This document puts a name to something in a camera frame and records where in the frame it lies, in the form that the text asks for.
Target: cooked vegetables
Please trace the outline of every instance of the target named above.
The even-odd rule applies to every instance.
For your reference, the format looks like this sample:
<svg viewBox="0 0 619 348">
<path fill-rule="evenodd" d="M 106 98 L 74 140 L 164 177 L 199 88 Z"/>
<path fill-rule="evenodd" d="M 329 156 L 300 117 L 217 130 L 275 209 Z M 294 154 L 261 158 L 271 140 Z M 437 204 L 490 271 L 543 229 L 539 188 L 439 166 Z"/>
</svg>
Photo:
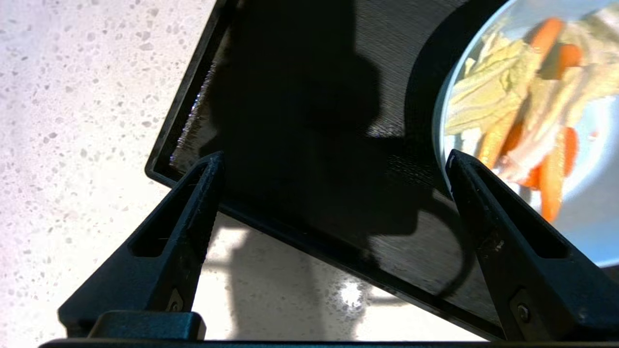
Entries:
<svg viewBox="0 0 619 348">
<path fill-rule="evenodd" d="M 508 40 L 496 28 L 468 58 L 449 101 L 446 134 L 481 134 L 477 157 L 506 181 L 541 191 L 553 221 L 574 168 L 574 127 L 593 99 L 619 94 L 619 4 L 564 23 L 549 18 Z"/>
<path fill-rule="evenodd" d="M 540 61 L 543 61 L 556 39 L 561 33 L 563 22 L 557 18 L 547 19 L 537 33 L 531 39 L 531 47 L 539 54 Z M 483 164 L 490 168 L 494 168 L 498 160 L 503 143 L 509 134 L 509 130 L 514 124 L 517 116 L 517 109 L 508 111 L 500 120 L 495 122 L 483 137 L 482 148 L 479 153 L 479 159 Z"/>
</svg>

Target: sliced vegetable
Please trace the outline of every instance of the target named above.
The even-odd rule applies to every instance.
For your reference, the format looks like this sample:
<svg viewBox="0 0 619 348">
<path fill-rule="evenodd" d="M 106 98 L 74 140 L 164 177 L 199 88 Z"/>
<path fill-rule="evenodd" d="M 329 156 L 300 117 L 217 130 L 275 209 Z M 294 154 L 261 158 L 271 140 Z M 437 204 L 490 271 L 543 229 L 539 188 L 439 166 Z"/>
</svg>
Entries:
<svg viewBox="0 0 619 348">
<path fill-rule="evenodd" d="M 503 144 L 503 148 L 501 149 L 501 154 L 507 154 L 509 151 L 512 151 L 516 147 L 516 145 L 518 145 L 521 136 L 522 122 L 517 122 L 509 131 L 507 139 L 505 139 L 505 143 Z"/>
<path fill-rule="evenodd" d="M 578 133 L 574 128 L 566 128 L 565 132 L 565 177 L 572 174 L 578 154 Z"/>
<path fill-rule="evenodd" d="M 556 219 L 563 203 L 566 133 L 566 128 L 562 128 L 557 134 L 555 148 L 546 156 L 540 167 L 542 216 L 548 222 Z"/>
<path fill-rule="evenodd" d="M 565 70 L 572 66 L 579 66 L 582 60 L 582 51 L 576 45 L 561 45 L 559 49 L 559 64 L 557 76 L 559 79 L 565 74 Z"/>
<path fill-rule="evenodd" d="M 578 133 L 576 133 L 574 128 L 566 128 L 565 132 L 565 170 L 563 174 L 567 178 L 574 171 L 574 165 L 576 164 Z M 520 185 L 538 191 L 540 189 L 540 167 L 541 165 L 533 168 L 526 180 L 520 182 Z"/>
<path fill-rule="evenodd" d="M 531 47 L 541 55 L 543 61 L 563 29 L 563 21 L 556 17 L 547 19 L 541 24 L 530 41 Z M 501 154 L 503 144 L 517 117 L 517 110 L 509 110 L 502 118 L 494 122 L 483 137 L 479 152 L 479 160 L 488 168 L 494 168 Z"/>
<path fill-rule="evenodd" d="M 502 117 L 498 122 L 492 125 L 482 140 L 482 147 L 479 152 L 479 161 L 481 161 L 486 167 L 492 169 L 495 167 L 496 161 L 501 155 L 501 148 L 505 143 L 505 134 L 509 133 L 509 130 L 514 124 L 517 111 L 509 112 Z"/>
<path fill-rule="evenodd" d="M 559 34 L 561 34 L 562 30 L 562 20 L 556 17 L 548 18 L 541 24 L 529 44 L 535 51 L 546 57 L 555 45 L 556 39 L 559 37 Z"/>
<path fill-rule="evenodd" d="M 619 63 L 591 64 L 585 69 L 586 83 L 580 88 L 581 93 L 575 96 L 568 110 L 565 123 L 568 127 L 575 127 L 580 122 L 584 109 L 591 100 L 619 94 Z"/>
</svg>

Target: speckled countertop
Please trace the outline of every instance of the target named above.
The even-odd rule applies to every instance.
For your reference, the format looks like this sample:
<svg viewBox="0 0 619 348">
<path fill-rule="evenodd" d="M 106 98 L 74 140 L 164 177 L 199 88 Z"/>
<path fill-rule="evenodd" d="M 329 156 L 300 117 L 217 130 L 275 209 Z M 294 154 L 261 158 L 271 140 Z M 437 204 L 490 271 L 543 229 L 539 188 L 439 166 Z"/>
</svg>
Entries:
<svg viewBox="0 0 619 348">
<path fill-rule="evenodd" d="M 56 309 L 168 192 L 143 167 L 212 0 L 0 6 L 0 343 Z M 475 340 L 220 215 L 194 310 L 208 339 Z"/>
</svg>

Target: carrot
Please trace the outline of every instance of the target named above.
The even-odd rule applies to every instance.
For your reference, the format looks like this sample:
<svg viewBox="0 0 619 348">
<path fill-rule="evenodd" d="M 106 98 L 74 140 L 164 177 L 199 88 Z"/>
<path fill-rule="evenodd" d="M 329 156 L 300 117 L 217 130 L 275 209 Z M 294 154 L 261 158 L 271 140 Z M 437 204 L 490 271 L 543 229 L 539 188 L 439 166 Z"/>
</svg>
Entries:
<svg viewBox="0 0 619 348">
<path fill-rule="evenodd" d="M 567 128 L 565 133 L 565 177 L 570 176 L 578 154 L 578 133 L 574 128 Z"/>
<path fill-rule="evenodd" d="M 484 135 L 478 158 L 486 167 L 490 169 L 495 167 L 496 161 L 501 154 L 503 143 L 506 140 L 505 135 L 511 129 L 517 114 L 518 111 L 516 110 L 507 113 L 493 124 L 486 135 Z"/>
<path fill-rule="evenodd" d="M 534 33 L 530 45 L 542 55 L 542 60 L 546 58 L 555 45 L 556 39 L 559 37 L 562 29 L 563 21 L 559 18 L 552 17 L 544 21 Z M 490 126 L 490 129 L 486 132 L 478 155 L 479 160 L 485 164 L 486 167 L 492 169 L 496 165 L 496 161 L 501 153 L 501 148 L 505 143 L 510 129 L 514 125 L 516 117 L 516 111 L 509 112 Z"/>
<path fill-rule="evenodd" d="M 574 170 L 574 164 L 576 163 L 576 155 L 578 154 L 578 134 L 574 128 L 565 129 L 565 170 L 564 176 L 567 178 L 572 174 Z M 533 168 L 529 172 L 529 176 L 526 180 L 520 182 L 520 185 L 528 187 L 532 190 L 540 189 L 540 167 Z"/>
<path fill-rule="evenodd" d="M 563 179 L 565 178 L 565 138 L 562 128 L 556 136 L 555 147 L 546 156 L 540 167 L 540 190 L 542 192 L 542 216 L 553 222 L 563 202 Z"/>
<path fill-rule="evenodd" d="M 563 45 L 559 49 L 558 78 L 568 67 L 578 66 L 582 58 L 580 48 Z M 574 168 L 578 151 L 578 135 L 573 128 L 562 127 L 554 149 L 542 161 L 539 170 L 539 188 L 542 192 L 542 216 L 553 222 L 563 202 L 563 180 Z"/>
<path fill-rule="evenodd" d="M 557 76 L 563 77 L 565 70 L 571 66 L 579 66 L 582 59 L 582 51 L 576 45 L 562 45 L 559 48 L 559 64 Z"/>
<path fill-rule="evenodd" d="M 555 45 L 556 39 L 562 30 L 562 20 L 556 17 L 548 18 L 541 24 L 529 44 L 545 58 Z"/>
<path fill-rule="evenodd" d="M 522 135 L 522 122 L 515 123 L 514 126 L 509 130 L 509 134 L 505 139 L 505 143 L 503 144 L 503 148 L 501 149 L 501 155 L 507 154 L 509 151 L 512 151 L 520 142 L 520 136 Z"/>
</svg>

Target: plate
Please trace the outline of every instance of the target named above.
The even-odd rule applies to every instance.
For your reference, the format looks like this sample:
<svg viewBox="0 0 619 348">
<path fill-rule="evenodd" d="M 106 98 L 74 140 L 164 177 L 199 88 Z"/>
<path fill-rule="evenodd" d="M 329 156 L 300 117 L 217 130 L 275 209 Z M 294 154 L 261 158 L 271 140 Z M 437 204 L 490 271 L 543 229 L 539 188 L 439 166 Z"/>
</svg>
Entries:
<svg viewBox="0 0 619 348">
<path fill-rule="evenodd" d="M 612 2 L 562 0 L 558 6 L 556 0 L 510 0 L 489 18 L 445 80 L 437 99 L 435 147 L 447 182 L 445 160 L 452 149 L 463 149 L 458 136 L 446 136 L 444 132 L 448 100 L 454 84 L 464 73 L 465 61 L 479 52 L 484 34 L 500 23 L 507 38 L 515 40 L 549 17 L 577 20 Z M 589 102 L 574 128 L 578 133 L 579 151 L 574 170 L 564 182 L 563 205 L 553 226 L 596 265 L 613 266 L 619 264 L 619 151 L 616 151 L 619 149 L 619 98 L 611 96 Z M 474 146 L 465 149 L 468 153 L 474 151 Z M 539 208 L 539 192 L 513 183 L 508 185 L 533 208 Z"/>
</svg>

